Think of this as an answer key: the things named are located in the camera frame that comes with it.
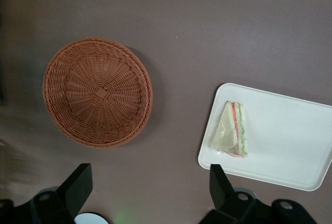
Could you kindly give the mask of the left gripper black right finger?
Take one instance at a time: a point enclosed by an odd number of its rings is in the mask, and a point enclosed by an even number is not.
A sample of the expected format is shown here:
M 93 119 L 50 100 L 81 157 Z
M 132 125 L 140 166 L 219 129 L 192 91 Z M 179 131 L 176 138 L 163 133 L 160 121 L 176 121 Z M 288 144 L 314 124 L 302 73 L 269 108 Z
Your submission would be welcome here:
M 245 188 L 234 188 L 219 164 L 210 166 L 210 195 L 214 209 L 200 223 L 316 223 L 299 203 L 277 199 L 264 204 Z

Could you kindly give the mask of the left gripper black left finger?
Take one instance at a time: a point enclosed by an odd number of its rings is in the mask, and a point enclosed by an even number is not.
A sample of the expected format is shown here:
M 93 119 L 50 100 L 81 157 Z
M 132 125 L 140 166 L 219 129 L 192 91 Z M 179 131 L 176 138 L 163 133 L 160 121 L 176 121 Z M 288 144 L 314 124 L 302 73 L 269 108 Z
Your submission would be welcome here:
M 92 189 L 91 164 L 82 163 L 56 190 L 40 192 L 19 206 L 1 199 L 1 223 L 74 223 Z

